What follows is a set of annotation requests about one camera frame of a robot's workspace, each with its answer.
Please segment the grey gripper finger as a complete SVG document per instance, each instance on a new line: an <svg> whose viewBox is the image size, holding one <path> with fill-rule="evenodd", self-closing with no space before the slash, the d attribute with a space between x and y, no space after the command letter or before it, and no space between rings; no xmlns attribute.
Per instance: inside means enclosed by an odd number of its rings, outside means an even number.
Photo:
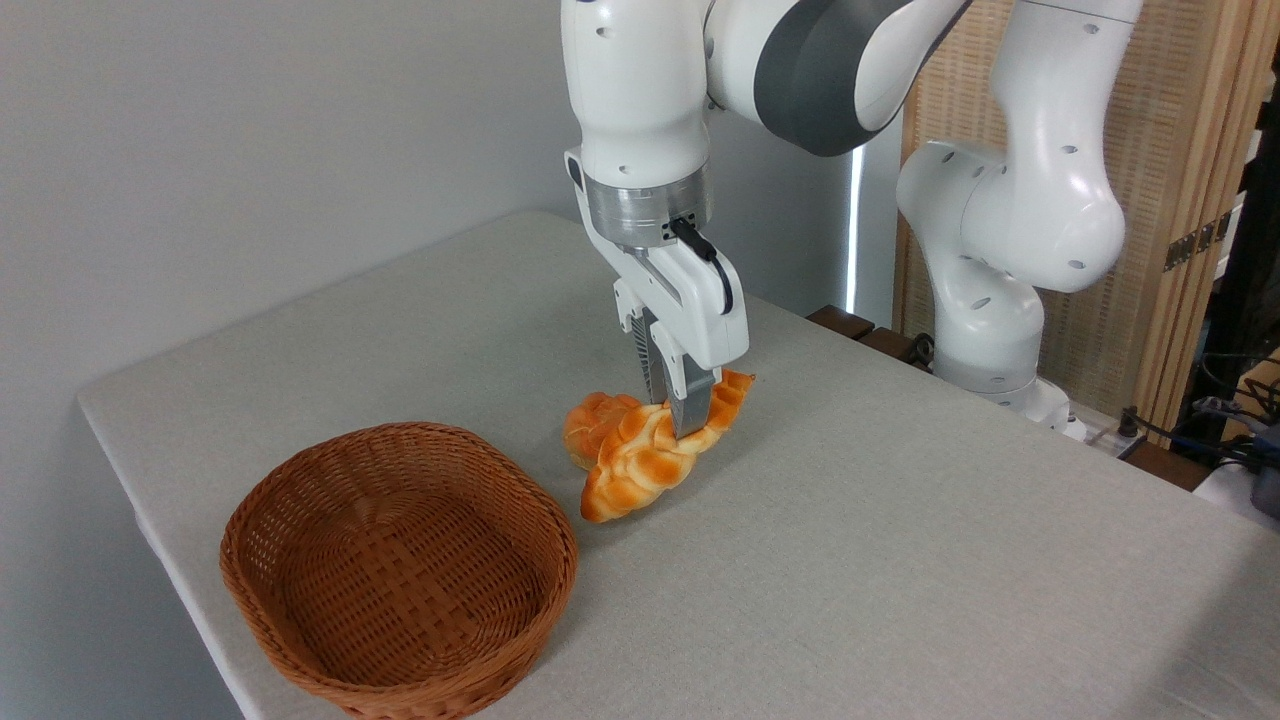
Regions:
<svg viewBox="0 0 1280 720"><path fill-rule="evenodd" d="M628 331L643 369L649 404L663 404L668 398L666 365L652 327L657 322L644 301L625 283L614 282L614 300L623 331Z"/></svg>
<svg viewBox="0 0 1280 720"><path fill-rule="evenodd" d="M717 374L701 368L659 322L650 324L650 336L664 366L675 438L682 439L705 427Z"/></svg>

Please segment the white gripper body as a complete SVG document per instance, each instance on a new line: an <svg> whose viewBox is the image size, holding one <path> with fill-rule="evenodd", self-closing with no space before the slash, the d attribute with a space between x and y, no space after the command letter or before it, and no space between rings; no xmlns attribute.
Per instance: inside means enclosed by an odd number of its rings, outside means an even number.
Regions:
<svg viewBox="0 0 1280 720"><path fill-rule="evenodd" d="M645 255L626 252L602 237L590 220L586 176L579 150L564 152L579 209L591 245L617 275L653 311L684 351L705 369L730 365L749 348L742 287L732 263L718 254L707 261L684 241L649 249Z"/></svg>

